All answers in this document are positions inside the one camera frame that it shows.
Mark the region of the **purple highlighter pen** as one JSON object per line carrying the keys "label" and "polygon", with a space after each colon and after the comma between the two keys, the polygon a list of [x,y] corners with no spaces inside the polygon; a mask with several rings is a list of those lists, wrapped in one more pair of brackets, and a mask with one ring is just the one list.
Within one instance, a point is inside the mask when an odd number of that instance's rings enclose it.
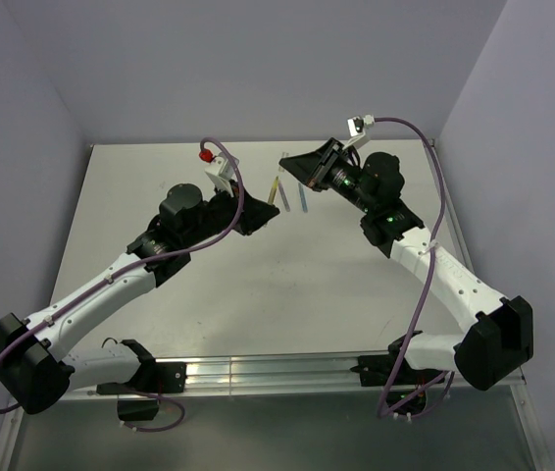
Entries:
{"label": "purple highlighter pen", "polygon": [[286,212],[290,212],[291,211],[290,204],[286,195],[285,188],[281,181],[278,182],[278,191],[279,191],[279,195],[280,195],[284,210]]}

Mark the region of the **yellow highlighter pen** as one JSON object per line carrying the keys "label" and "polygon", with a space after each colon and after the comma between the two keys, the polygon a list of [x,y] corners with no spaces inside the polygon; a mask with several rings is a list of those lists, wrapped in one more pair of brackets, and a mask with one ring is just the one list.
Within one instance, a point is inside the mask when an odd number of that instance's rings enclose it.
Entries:
{"label": "yellow highlighter pen", "polygon": [[276,196],[277,196],[277,193],[278,193],[278,185],[279,185],[279,176],[276,176],[274,178],[273,183],[272,183],[270,193],[269,193],[269,197],[268,197],[268,203],[270,205],[275,204],[275,199],[276,199]]}

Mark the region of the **blue highlighter pen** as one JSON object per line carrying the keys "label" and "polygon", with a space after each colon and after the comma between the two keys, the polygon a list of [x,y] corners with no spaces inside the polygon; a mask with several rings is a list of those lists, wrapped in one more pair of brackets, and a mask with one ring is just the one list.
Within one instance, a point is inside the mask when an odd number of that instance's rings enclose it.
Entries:
{"label": "blue highlighter pen", "polygon": [[306,199],[306,191],[305,191],[304,185],[302,183],[298,183],[297,188],[298,188],[298,196],[299,196],[301,210],[304,214],[307,214],[309,210],[308,210],[308,203]]}

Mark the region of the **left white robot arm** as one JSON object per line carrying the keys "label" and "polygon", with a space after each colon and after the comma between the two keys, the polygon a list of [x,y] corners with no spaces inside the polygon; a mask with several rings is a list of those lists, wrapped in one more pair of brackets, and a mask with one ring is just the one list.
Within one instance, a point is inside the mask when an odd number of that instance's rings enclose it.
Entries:
{"label": "left white robot arm", "polygon": [[250,236],[278,215],[239,183],[209,199],[191,183],[173,186],[157,214],[102,274],[47,308],[0,319],[0,383],[28,414],[40,413],[65,393],[106,383],[143,392],[155,379],[155,359],[137,341],[124,340],[93,355],[74,347],[95,327],[139,296],[160,287],[230,232]]}

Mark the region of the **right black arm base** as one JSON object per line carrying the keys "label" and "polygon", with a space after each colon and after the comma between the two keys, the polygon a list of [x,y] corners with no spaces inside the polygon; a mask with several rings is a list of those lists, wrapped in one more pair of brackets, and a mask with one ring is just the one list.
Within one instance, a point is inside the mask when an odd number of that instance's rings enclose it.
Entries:
{"label": "right black arm base", "polygon": [[[350,371],[359,375],[362,387],[383,387],[388,380],[394,363],[395,358],[391,354],[361,355],[357,357],[357,363],[350,368]],[[428,383],[437,375],[436,370],[413,370],[406,361],[403,361],[394,385],[404,387],[404,390],[390,392],[386,398],[387,406],[393,406],[396,402],[404,399],[412,390]],[[404,403],[396,412],[400,415],[421,413],[426,409],[427,403],[426,394],[421,392]]]}

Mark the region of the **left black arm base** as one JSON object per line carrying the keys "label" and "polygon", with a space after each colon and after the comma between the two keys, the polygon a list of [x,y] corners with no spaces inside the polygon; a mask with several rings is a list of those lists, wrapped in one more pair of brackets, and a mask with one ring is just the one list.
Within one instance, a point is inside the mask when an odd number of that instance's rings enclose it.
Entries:
{"label": "left black arm base", "polygon": [[133,393],[139,399],[118,399],[117,416],[129,423],[151,422],[164,409],[161,396],[183,393],[186,382],[186,364],[183,362],[156,362],[155,369],[144,380],[122,384],[120,394]]}

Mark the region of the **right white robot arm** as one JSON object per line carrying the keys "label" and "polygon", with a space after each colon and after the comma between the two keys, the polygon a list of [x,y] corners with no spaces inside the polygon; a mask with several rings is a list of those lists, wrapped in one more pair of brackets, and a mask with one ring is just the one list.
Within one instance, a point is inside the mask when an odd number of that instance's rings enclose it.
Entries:
{"label": "right white robot arm", "polygon": [[313,191],[332,189],[361,210],[368,242],[422,282],[456,320],[458,335],[414,331],[392,343],[387,363],[393,379],[407,383],[421,371],[454,372],[486,391],[532,359],[530,304],[481,282],[435,240],[401,199],[405,180],[397,156],[375,152],[357,167],[331,138],[279,164]]}

